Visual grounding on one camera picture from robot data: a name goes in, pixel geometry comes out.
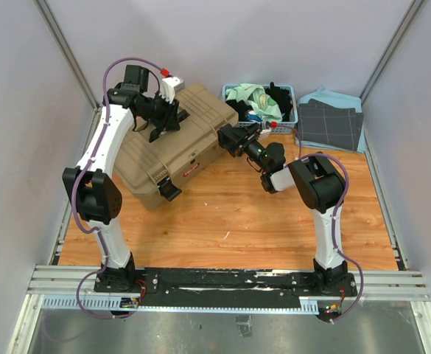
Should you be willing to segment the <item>tan plastic tool box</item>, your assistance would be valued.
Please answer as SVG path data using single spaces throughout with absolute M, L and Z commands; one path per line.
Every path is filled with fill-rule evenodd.
M 128 131 L 113 171 L 147 210 L 174 200 L 183 185 L 225 151 L 218 145 L 217 131 L 238 123 L 238 113 L 199 83 L 179 91 L 175 98 L 189 116 L 179 131 L 160 135 L 150 142 L 153 126 Z

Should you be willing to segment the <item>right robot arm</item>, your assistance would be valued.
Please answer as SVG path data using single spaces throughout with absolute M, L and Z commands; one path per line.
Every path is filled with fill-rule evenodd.
M 348 273 L 340 239 L 340 214 L 348 183 L 322 153 L 286 162 L 284 146 L 259 142 L 260 127 L 227 124 L 217 131 L 218 145 L 233 157 L 247 156 L 261 173 L 264 190 L 274 194 L 292 187 L 311 210 L 315 226 L 316 251 L 313 286 L 323 295 L 339 291 L 341 295 L 357 293 L 354 278 Z

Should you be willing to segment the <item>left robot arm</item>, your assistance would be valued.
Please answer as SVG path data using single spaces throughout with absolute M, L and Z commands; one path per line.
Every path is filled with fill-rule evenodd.
M 156 95 L 145 97 L 150 73 L 145 67 L 129 65 L 117 87 L 109 88 L 108 79 L 102 79 L 103 108 L 97 130 L 76 166 L 62 174 L 76 225 L 83 233 L 93 234 L 99 245 L 101 266 L 93 273 L 97 292 L 133 292 L 144 284 L 122 235 L 122 194 L 112 173 L 125 134 L 136 126 L 137 117 L 154 122 L 157 115 L 178 116 L 175 95 L 184 87 L 183 79 L 161 69 Z

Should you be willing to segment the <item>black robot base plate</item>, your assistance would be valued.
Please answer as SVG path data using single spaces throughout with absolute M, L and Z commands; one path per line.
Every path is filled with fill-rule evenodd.
M 360 281 L 351 273 L 329 278 L 319 271 L 214 268 L 108 269 L 94 290 L 144 292 L 143 305 L 202 310 L 298 308 L 303 296 L 345 299 L 357 296 Z

